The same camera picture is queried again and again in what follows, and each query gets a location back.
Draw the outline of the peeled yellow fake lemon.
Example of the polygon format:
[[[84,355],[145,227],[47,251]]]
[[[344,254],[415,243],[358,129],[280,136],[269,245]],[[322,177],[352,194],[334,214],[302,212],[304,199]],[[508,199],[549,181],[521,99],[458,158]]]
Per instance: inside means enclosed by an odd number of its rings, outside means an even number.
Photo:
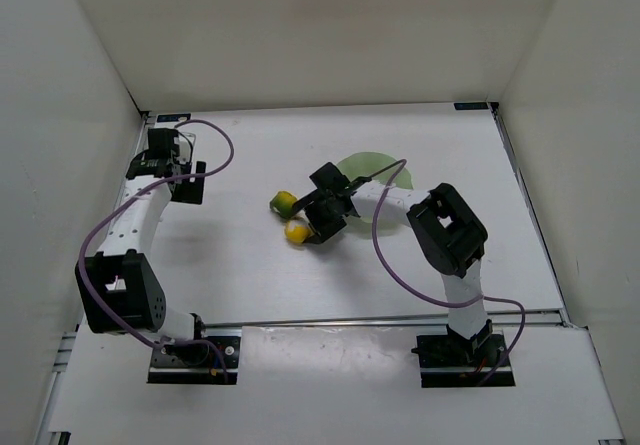
[[[301,245],[314,234],[310,225],[303,219],[291,219],[284,228],[285,238],[292,244]]]

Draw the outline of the green yellow fake mango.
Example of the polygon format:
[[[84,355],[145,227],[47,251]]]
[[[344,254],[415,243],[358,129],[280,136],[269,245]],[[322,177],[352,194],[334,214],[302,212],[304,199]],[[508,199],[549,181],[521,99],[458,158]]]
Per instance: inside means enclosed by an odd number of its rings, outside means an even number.
[[[281,218],[288,220],[295,215],[293,211],[297,198],[288,191],[278,191],[269,202],[269,208]]]

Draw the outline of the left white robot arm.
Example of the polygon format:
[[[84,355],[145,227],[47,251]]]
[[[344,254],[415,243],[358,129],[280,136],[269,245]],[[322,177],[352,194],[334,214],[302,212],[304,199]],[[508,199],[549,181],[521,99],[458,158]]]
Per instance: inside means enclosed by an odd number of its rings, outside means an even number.
[[[166,177],[202,173],[206,164],[192,161],[195,137],[171,128],[147,132],[147,148],[136,155],[125,175],[123,201],[134,203],[109,226],[93,256],[84,259],[86,275],[98,296],[131,328],[154,343],[200,340],[203,324],[195,313],[167,305],[166,295],[148,255],[161,215],[171,202],[200,205],[204,180],[163,183],[139,195],[146,186]]]

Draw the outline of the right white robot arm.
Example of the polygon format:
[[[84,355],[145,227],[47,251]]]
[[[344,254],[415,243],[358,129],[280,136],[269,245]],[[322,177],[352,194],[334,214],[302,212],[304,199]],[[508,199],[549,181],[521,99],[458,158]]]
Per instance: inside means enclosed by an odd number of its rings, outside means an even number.
[[[374,251],[387,273],[406,291],[448,310],[447,335],[469,355],[492,334],[480,284],[481,260],[488,232],[458,191],[441,183],[430,191],[399,188],[394,184],[406,164],[398,160],[383,170],[392,172],[385,183],[379,172],[353,180],[331,162],[310,176],[315,189],[287,206],[287,218],[306,216],[310,235],[306,243],[322,244],[346,227],[347,216],[371,220]],[[427,262],[441,276],[446,299],[438,300],[403,281],[384,258],[378,237],[379,222],[410,228]]]

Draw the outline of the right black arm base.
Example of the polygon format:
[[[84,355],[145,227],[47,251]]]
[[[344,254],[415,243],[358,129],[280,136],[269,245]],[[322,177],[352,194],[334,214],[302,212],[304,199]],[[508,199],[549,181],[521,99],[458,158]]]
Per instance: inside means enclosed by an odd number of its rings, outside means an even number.
[[[491,374],[506,349],[501,333],[492,334],[471,358],[447,335],[419,335],[411,352],[418,357],[422,388],[514,387],[509,359]]]

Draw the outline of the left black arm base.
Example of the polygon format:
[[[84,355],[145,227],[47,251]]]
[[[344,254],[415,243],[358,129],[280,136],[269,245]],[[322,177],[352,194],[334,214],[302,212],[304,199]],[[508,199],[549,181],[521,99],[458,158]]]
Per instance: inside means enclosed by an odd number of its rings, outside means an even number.
[[[153,350],[147,382],[167,385],[236,385],[241,331],[218,330],[202,339],[208,345],[166,345],[162,350]]]

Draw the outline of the green wavy fruit bowl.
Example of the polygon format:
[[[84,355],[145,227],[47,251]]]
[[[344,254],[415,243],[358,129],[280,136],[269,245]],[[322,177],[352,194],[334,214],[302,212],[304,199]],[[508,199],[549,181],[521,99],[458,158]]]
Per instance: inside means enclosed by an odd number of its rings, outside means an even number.
[[[359,176],[369,176],[382,168],[391,165],[396,158],[379,152],[365,151],[354,153],[341,161],[336,166],[340,172],[350,180]],[[397,188],[413,189],[412,178],[409,171],[404,168],[394,179]],[[367,216],[357,218],[349,216],[346,218],[347,232],[354,235],[371,235],[372,220]],[[378,233],[380,235],[391,235],[400,229],[400,225],[393,223],[389,219],[380,218],[378,222]]]

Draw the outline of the left blue corner label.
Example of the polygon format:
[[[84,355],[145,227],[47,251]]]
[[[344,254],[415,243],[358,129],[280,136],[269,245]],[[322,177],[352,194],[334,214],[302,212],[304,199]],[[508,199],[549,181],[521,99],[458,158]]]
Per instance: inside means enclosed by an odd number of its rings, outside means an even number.
[[[190,113],[183,114],[159,114],[156,117],[157,123],[174,123],[174,122],[183,122],[191,119]]]

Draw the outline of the blue corner label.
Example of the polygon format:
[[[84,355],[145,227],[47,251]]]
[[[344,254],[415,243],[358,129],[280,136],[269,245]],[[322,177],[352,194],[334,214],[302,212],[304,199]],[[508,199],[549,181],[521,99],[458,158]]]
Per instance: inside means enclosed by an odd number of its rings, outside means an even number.
[[[486,102],[454,102],[456,111],[479,111],[488,110],[489,105]]]
[[[190,113],[183,114],[159,114],[156,117],[157,123],[174,123],[174,122],[183,122],[191,119]]]

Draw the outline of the right blue corner label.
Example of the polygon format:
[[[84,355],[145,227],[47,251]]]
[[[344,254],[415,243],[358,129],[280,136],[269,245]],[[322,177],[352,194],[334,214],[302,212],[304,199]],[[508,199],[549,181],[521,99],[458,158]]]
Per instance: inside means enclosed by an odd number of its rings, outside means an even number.
[[[454,102],[456,111],[479,111],[488,110],[489,105],[486,102]]]

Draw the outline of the left aluminium rail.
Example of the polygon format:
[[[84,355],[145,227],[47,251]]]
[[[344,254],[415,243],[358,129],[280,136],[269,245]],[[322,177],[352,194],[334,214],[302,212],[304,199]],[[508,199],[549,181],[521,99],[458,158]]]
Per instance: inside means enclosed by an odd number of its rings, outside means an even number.
[[[149,111],[145,111],[141,115],[141,128],[136,144],[133,148],[133,151],[129,154],[128,158],[124,162],[124,171],[128,170],[131,160],[133,157],[141,152],[146,147],[146,130],[155,122],[155,119],[151,117],[151,113]],[[125,182],[126,179],[123,178],[120,183],[120,189],[118,192],[118,196],[115,202],[114,209],[117,210],[124,202],[127,201],[125,197]],[[107,236],[108,231],[110,230],[111,223],[115,220],[115,218],[109,219],[103,226],[99,227],[95,225],[92,229],[93,235],[89,239],[88,245],[86,247],[86,251],[83,253],[83,256],[87,254],[93,254],[99,245],[102,243],[104,238]]]

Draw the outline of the aluminium rail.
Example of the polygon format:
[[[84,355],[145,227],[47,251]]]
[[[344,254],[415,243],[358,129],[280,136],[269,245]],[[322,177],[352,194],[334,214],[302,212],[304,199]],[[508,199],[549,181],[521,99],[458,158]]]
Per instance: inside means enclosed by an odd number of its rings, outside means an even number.
[[[145,111],[141,115],[141,128],[136,144],[133,148],[133,151],[129,154],[128,158],[124,162],[124,171],[128,170],[131,160],[133,157],[141,152],[146,147],[146,130],[155,122],[155,119],[151,117],[151,113],[149,111]],[[115,202],[114,209],[117,210],[124,202],[127,201],[125,197],[125,182],[126,179],[123,178],[120,183],[120,189],[118,192],[118,196]],[[103,226],[99,227],[95,225],[92,229],[93,235],[89,239],[88,245],[86,247],[86,251],[83,253],[83,256],[87,254],[93,254],[99,245],[102,243],[104,238],[107,236],[108,231],[110,230],[111,223],[115,220],[115,218],[109,219]]]
[[[374,318],[346,318],[346,319],[313,319],[313,320],[274,320],[274,321],[244,321],[206,323],[207,329],[240,328],[244,326],[257,327],[347,327],[347,326],[444,326],[448,317],[440,315],[413,315]],[[529,326],[561,326],[571,327],[563,310],[527,312],[525,324]]]
[[[529,189],[527,187],[527,183],[526,183],[525,177],[524,177],[524,175],[522,173],[521,166],[520,166],[520,164],[518,162],[518,158],[517,158],[517,155],[516,155],[516,152],[515,152],[515,148],[513,146],[513,142],[512,142],[512,140],[511,140],[511,138],[509,136],[509,132],[508,132],[507,127],[506,127],[506,123],[505,123],[504,118],[503,118],[503,116],[501,114],[500,104],[498,102],[496,102],[496,101],[492,101],[492,102],[489,102],[488,105],[489,105],[493,120],[494,120],[494,122],[496,124],[497,130],[499,132],[499,135],[501,137],[501,140],[502,140],[502,143],[503,143],[503,147],[504,147],[504,149],[506,151],[506,154],[508,156],[511,168],[513,170],[513,174],[514,174],[515,179],[516,179],[516,181],[518,183],[518,187],[520,189],[520,192],[521,192],[521,194],[523,196],[526,208],[527,208],[529,216],[530,216],[530,220],[531,220],[532,225],[534,227],[534,230],[536,232],[536,235],[537,235],[538,241],[540,243],[541,249],[543,251],[543,254],[544,254],[545,260],[547,262],[548,268],[550,269],[550,273],[552,275],[552,278],[553,278],[553,281],[554,281],[554,284],[555,284],[555,288],[557,289],[557,292],[558,292],[558,294],[560,296],[561,308],[560,308],[560,311],[559,311],[559,315],[560,315],[560,318],[561,318],[561,323],[565,328],[579,329],[579,326],[575,325],[571,321],[570,315],[569,315],[569,313],[567,311],[566,301],[564,299],[563,292],[561,290],[560,283],[558,281],[558,275],[557,275],[557,272],[556,272],[556,268],[554,266],[553,259],[551,258],[547,242],[545,240],[543,231],[541,229],[540,221],[538,219],[534,204],[532,202],[531,195],[529,193]]]

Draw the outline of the right aluminium rail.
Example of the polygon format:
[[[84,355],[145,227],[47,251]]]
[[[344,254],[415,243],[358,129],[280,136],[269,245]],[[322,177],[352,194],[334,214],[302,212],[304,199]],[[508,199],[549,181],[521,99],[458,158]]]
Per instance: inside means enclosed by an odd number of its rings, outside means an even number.
[[[553,259],[551,258],[547,242],[545,240],[543,231],[541,229],[540,221],[538,219],[534,204],[532,202],[531,195],[529,193],[529,189],[527,187],[527,183],[526,183],[525,177],[524,177],[524,175],[522,173],[521,166],[520,166],[520,164],[518,162],[518,158],[517,158],[517,155],[516,155],[516,152],[515,152],[515,148],[513,146],[513,142],[512,142],[512,140],[511,140],[511,138],[509,136],[509,132],[508,132],[507,127],[506,127],[506,123],[505,123],[504,118],[503,118],[503,116],[501,114],[500,104],[498,102],[496,102],[496,101],[492,101],[492,102],[489,102],[488,105],[489,105],[493,120],[494,120],[494,122],[496,124],[497,130],[499,132],[499,135],[501,137],[501,140],[502,140],[502,143],[503,143],[503,147],[504,147],[504,149],[506,151],[506,154],[508,156],[511,168],[513,170],[513,174],[514,174],[515,179],[516,179],[516,181],[518,183],[518,187],[520,189],[520,192],[521,192],[521,194],[523,196],[526,208],[527,208],[529,216],[530,216],[530,220],[531,220],[532,225],[534,227],[534,230],[536,232],[536,235],[537,235],[538,241],[540,243],[541,249],[543,251],[543,254],[544,254],[545,260],[547,262],[548,268],[550,269],[550,273],[552,275],[552,278],[553,278],[553,281],[554,281],[554,284],[555,284],[555,288],[557,289],[557,292],[558,292],[558,294],[560,296],[561,308],[560,308],[560,311],[559,311],[559,315],[560,315],[560,318],[561,318],[561,323],[565,328],[579,329],[579,326],[575,325],[571,321],[570,315],[569,315],[569,313],[567,311],[566,301],[564,299],[563,292],[561,290],[560,283],[558,281],[558,275],[557,275],[557,272],[556,272],[556,268],[554,266]]]

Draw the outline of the front aluminium rail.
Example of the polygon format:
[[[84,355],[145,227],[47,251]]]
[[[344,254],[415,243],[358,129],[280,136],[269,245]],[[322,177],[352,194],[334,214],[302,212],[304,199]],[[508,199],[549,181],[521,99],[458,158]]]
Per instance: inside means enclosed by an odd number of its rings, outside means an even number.
[[[448,317],[440,315],[413,315],[374,318],[346,318],[346,319],[313,319],[313,320],[274,320],[274,321],[244,321],[206,323],[207,329],[240,328],[244,326],[257,327],[347,327],[347,326],[444,326]],[[563,310],[527,312],[525,324],[529,326],[561,326],[571,327]]]

